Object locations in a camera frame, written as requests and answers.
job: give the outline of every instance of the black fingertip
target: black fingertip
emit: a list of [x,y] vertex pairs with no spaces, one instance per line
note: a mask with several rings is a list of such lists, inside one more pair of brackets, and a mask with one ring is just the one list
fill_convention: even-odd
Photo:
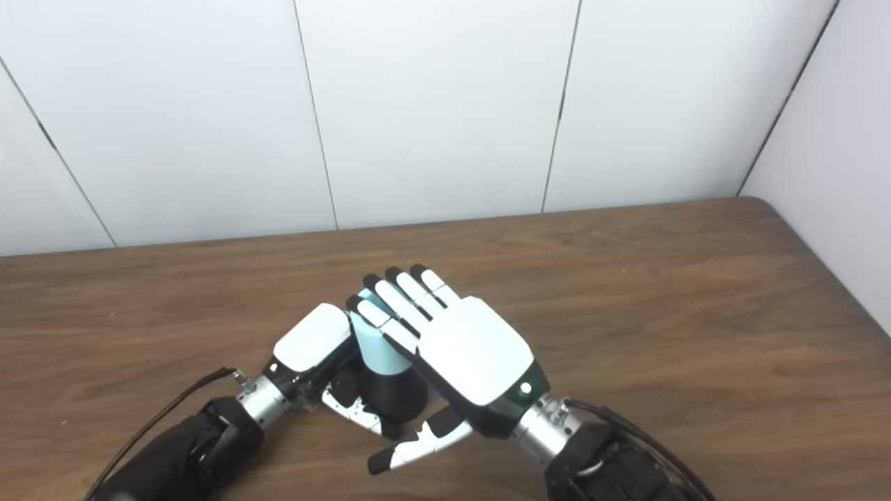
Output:
[[443,408],[427,420],[430,431],[438,439],[454,431],[461,423],[464,423],[464,418],[452,406]]
[[387,280],[389,280],[393,284],[396,284],[396,277],[398,277],[399,274],[402,273],[404,272],[398,267],[389,267],[387,268],[387,271],[384,272],[384,276],[387,277]]
[[411,267],[408,270],[408,273],[412,276],[412,278],[414,278],[415,280],[420,282],[421,274],[424,273],[425,271],[427,271],[428,269],[429,268],[425,267],[424,265],[414,265],[413,267]]
[[393,464],[393,454],[396,453],[395,448],[385,448],[379,453],[368,458],[368,473],[377,475],[389,471],[390,465]]
[[362,296],[353,294],[352,296],[347,298],[347,309],[350,311],[355,311],[356,313],[359,313],[359,303],[361,303],[364,300],[365,299],[363,299]]
[[383,280],[383,278],[380,278],[374,273],[370,273],[362,279],[362,283],[365,284],[365,287],[371,289],[371,291],[374,292],[374,286],[377,285],[378,282],[380,282],[381,280]]
[[399,427],[393,424],[389,419],[381,417],[380,434],[391,440],[399,440]]

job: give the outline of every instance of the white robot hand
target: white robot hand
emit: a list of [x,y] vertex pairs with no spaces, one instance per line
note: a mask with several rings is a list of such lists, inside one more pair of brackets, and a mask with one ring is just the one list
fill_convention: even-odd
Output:
[[469,436],[518,437],[530,408],[543,406],[550,384],[526,342],[483,300],[459,298],[422,265],[384,280],[364,279],[376,297],[353,296],[347,308],[383,332],[450,406],[425,422],[416,437],[369,459],[385,472]]

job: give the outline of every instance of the white wall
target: white wall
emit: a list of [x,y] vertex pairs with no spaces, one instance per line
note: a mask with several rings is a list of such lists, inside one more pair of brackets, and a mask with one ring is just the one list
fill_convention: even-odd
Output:
[[16,0],[0,56],[120,245],[334,228],[290,0]]
[[541,210],[577,0],[298,0],[340,227]]
[[110,246],[99,219],[0,67],[0,256]]
[[742,193],[891,333],[891,3],[843,1]]
[[833,2],[583,2],[545,210],[735,195]]
[[0,57],[136,245],[732,196],[831,3],[7,0]]

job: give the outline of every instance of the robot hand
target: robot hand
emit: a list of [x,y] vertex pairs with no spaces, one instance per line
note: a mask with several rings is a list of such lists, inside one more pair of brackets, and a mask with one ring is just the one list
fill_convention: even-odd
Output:
[[[358,357],[349,317],[331,304],[319,305],[275,343],[263,375],[221,369],[202,378],[137,432],[112,459],[85,500],[201,501],[245,470],[259,454],[265,431],[292,408],[313,409],[320,401],[363,428],[396,439],[398,428],[335,375]],[[145,445],[107,480],[117,461],[171,408],[208,382],[234,374],[242,391],[211,399]],[[426,404],[426,386],[423,401]]]
[[[549,498],[699,501],[714,497],[676,457],[608,409],[550,396],[520,335],[483,300],[460,298],[422,265],[364,279],[372,296],[347,307],[383,332],[450,406],[411,437],[369,458],[372,474],[446,448],[473,431],[516,439],[544,466]],[[582,423],[570,408],[595,414]]]
[[[369,471],[409,463],[473,431],[517,438],[524,415],[542,408],[551,388],[523,338],[483,300],[460,298],[424,266],[412,267],[411,274],[392,267],[385,275],[387,280],[364,279],[377,298],[353,296],[347,308],[380,329],[450,406],[431,416],[417,437],[372,456]],[[569,420],[560,433],[578,425]]]

